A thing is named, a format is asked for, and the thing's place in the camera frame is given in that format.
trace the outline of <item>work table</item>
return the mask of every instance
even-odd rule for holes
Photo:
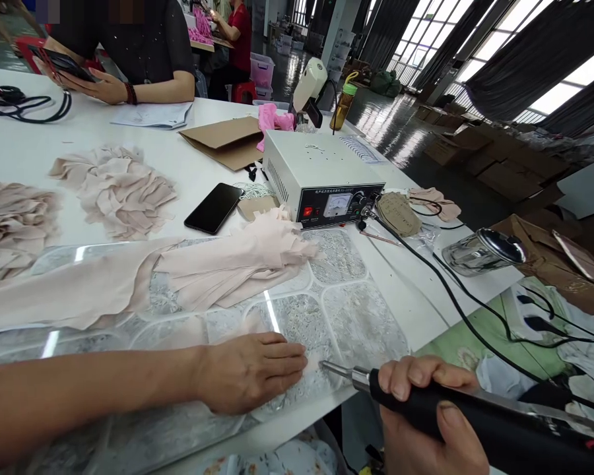
[[[61,91],[43,76],[0,70],[0,85],[19,87],[27,96],[48,95],[55,99],[53,108],[32,113],[32,117],[51,115],[61,103]],[[57,180],[48,177],[48,172],[53,161],[65,154],[90,150],[106,143],[137,146],[144,152],[145,163],[176,182],[178,193],[178,200],[166,207],[166,211],[175,218],[150,238],[206,237],[198,231],[185,228],[183,219],[217,183],[249,182],[247,172],[231,172],[189,146],[175,131],[111,125],[110,121],[116,113],[113,106],[73,94],[72,110],[65,119],[56,123],[31,125],[0,117],[0,181],[49,189],[61,196],[62,209],[58,216],[61,235],[56,244],[107,243],[110,239],[104,227],[101,224],[87,224],[77,196],[65,190]],[[198,98],[187,115],[187,127],[248,115],[257,117],[257,107]],[[353,135],[354,130],[345,125],[337,134]],[[326,118],[319,133],[331,133]],[[386,189],[417,187],[413,180],[389,161],[371,167],[386,181]],[[437,217],[423,219],[434,224],[440,223]],[[227,235],[231,227],[243,221],[236,212],[219,235]],[[447,226],[458,224],[460,223],[456,221]],[[400,325],[410,350],[419,349],[461,320],[436,275],[406,249],[376,240],[370,242],[369,238],[359,234],[354,225],[348,225],[345,231]],[[442,248],[469,234],[471,230],[466,226],[451,231],[443,230],[434,242],[436,254],[439,255]],[[510,267],[480,277],[463,278],[463,281],[472,294],[486,302],[521,277],[520,272]],[[466,314],[479,307],[464,295],[451,278],[447,278],[447,281]],[[185,468],[194,466],[199,457],[224,453],[254,454],[272,450],[353,394],[352,388],[343,387],[326,397],[309,400],[307,404],[291,406],[263,424],[195,453],[160,472],[185,473]]]

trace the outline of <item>black smartphone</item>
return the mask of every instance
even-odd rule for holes
[[[28,45],[28,49],[39,59],[44,61],[42,54],[40,53],[40,48],[35,45]],[[58,71],[64,71],[65,73],[72,74],[73,76],[80,78],[81,80],[88,81],[88,82],[95,82],[94,78],[90,75],[88,71],[83,69],[80,65],[75,63],[75,60],[68,55],[57,53],[56,51],[51,51],[50,49],[42,48],[48,59],[53,63],[55,69]]]
[[[241,188],[218,183],[185,219],[185,226],[214,236],[238,205],[243,193]]]

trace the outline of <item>black top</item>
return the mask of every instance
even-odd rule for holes
[[[195,71],[176,0],[61,0],[60,11],[50,36],[87,59],[101,43],[132,84],[164,82],[174,78],[174,71]]]

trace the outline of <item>stainless steel mug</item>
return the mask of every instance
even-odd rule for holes
[[[518,237],[482,228],[442,249],[442,258],[458,274],[473,277],[523,264],[526,252]]]

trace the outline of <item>control box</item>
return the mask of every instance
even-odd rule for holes
[[[357,221],[385,182],[339,137],[267,132],[264,170],[304,229]]]

